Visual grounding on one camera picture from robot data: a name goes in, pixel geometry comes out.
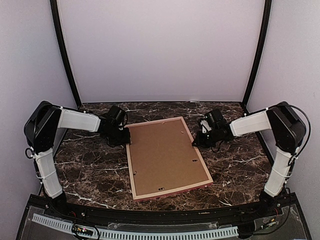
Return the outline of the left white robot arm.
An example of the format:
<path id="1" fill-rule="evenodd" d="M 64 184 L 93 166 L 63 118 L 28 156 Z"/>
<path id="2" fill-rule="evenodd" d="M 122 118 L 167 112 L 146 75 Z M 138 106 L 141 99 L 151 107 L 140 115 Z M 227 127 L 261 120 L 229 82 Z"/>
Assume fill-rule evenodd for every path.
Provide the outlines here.
<path id="1" fill-rule="evenodd" d="M 25 123 L 23 133 L 28 145 L 25 156 L 33 160 L 44 192 L 52 199 L 64 194 L 54 163 L 54 147 L 59 131 L 97 133 L 108 146 L 114 148 L 131 142 L 127 120 L 128 114 L 116 105 L 111 106 L 107 113 L 98 115 L 42 101 Z"/>

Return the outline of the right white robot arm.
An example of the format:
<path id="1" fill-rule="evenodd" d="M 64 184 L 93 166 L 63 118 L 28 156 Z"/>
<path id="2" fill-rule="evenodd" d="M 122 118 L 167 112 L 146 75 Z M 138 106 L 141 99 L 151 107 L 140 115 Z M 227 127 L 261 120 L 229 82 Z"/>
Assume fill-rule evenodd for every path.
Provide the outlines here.
<path id="1" fill-rule="evenodd" d="M 300 108 L 283 101 L 228 122 L 219 109 L 213 109 L 198 121 L 200 130 L 192 145 L 197 148 L 220 148 L 223 142 L 251 133 L 271 131 L 276 155 L 262 194 L 275 198 L 291 177 L 295 161 L 311 136 L 310 119 L 302 120 L 298 112 L 306 116 Z"/>

